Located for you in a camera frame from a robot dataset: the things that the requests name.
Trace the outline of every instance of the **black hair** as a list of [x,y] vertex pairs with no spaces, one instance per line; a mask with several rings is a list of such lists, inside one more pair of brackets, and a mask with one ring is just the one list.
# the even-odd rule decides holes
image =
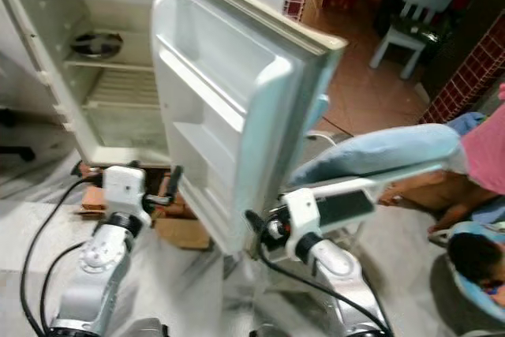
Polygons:
[[469,281],[492,279],[493,267],[502,260],[499,246],[481,234],[459,233],[449,240],[447,253],[456,270]]

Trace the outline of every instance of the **cardboard box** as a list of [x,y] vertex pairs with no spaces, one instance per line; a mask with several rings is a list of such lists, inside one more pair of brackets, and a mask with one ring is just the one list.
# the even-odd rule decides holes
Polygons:
[[207,249],[211,244],[211,238],[198,220],[157,219],[155,230],[162,239],[182,249]]

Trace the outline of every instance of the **brown floor tile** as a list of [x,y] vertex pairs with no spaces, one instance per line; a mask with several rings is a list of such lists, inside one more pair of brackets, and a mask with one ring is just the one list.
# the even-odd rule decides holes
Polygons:
[[[396,62],[383,60],[377,69],[368,66],[380,41],[372,18],[371,11],[358,4],[350,12],[321,11],[309,25],[349,43],[327,90],[331,106],[325,116],[356,134],[415,124],[426,108],[413,90],[421,67],[403,81],[399,77],[402,65]],[[321,127],[328,127],[327,122],[321,122]]]
[[332,125],[330,122],[328,122],[325,119],[319,120],[319,122],[313,126],[313,130],[322,130],[324,132],[331,132],[331,133],[341,133],[342,130],[340,128],[337,128],[336,126]]

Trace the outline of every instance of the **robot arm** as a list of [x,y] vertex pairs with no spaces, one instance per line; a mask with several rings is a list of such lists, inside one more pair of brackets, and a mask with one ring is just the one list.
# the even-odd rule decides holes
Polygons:
[[[143,227],[151,226],[146,210],[150,211],[154,204],[171,203],[180,176],[179,167],[171,176],[167,197],[151,197],[144,193],[143,170],[110,167],[104,171],[107,221],[99,225],[82,247],[76,271],[62,295],[58,315],[50,324],[50,337],[105,334],[119,283],[129,269],[135,238]],[[163,334],[166,328],[160,329],[159,335]]]
[[[107,221],[100,225],[84,244],[79,264],[70,285],[62,296],[58,315],[50,323],[50,337],[102,337],[114,310],[119,284],[129,269],[130,253],[142,227],[151,225],[149,213],[153,204],[169,204],[177,191],[181,175],[178,168],[171,175],[167,197],[144,194],[144,172],[128,167],[111,167],[104,172],[104,194]],[[373,314],[384,324],[380,307],[361,275],[361,266],[354,256],[329,240],[322,239],[320,213],[313,189],[299,189],[283,197],[278,218],[267,225],[266,245],[285,246],[288,257],[309,266],[313,276],[334,292],[345,295]],[[263,222],[252,212],[252,224]],[[323,295],[332,329],[345,337],[382,335],[379,327],[360,311],[345,302]],[[158,320],[138,324],[154,336],[167,337],[167,328]]]
[[[360,305],[385,325],[385,317],[375,294],[363,279],[358,260],[331,240],[321,237],[320,213],[314,189],[298,189],[285,194],[282,201],[284,205],[275,210],[278,217],[271,219],[266,226],[264,242],[267,248],[285,247],[287,256],[307,265],[318,283]],[[248,212],[246,217],[256,232],[259,232],[260,225],[263,229],[263,222],[255,214]],[[327,309],[335,335],[383,335],[379,325],[346,302],[322,292],[317,293],[316,300]]]

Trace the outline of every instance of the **pink shirt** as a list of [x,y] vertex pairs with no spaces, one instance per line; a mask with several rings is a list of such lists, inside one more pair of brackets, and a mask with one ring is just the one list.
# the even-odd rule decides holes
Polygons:
[[[499,98],[505,100],[505,84]],[[462,138],[468,175],[481,187],[505,195],[505,104]]]

